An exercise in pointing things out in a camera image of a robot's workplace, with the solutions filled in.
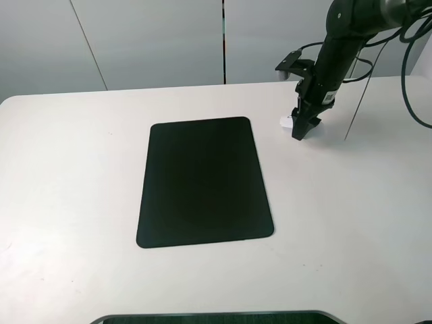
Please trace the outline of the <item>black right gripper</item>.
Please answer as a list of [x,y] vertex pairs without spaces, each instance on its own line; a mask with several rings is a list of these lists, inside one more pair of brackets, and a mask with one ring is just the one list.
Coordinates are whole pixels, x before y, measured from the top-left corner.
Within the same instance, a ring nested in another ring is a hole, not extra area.
[[341,84],[342,71],[339,67],[314,64],[308,86],[300,87],[300,101],[291,114],[292,138],[302,140],[310,130],[320,124],[321,119],[317,116],[334,106]]

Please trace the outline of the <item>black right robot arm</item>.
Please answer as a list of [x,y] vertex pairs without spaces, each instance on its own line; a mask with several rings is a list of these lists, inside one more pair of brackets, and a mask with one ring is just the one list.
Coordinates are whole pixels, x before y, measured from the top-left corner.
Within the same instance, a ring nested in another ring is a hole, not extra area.
[[431,7],[430,1],[333,1],[326,19],[327,36],[316,61],[291,53],[287,72],[302,77],[292,111],[292,137],[302,140],[320,123],[318,115],[333,107],[335,94],[358,52],[376,34],[407,27]]

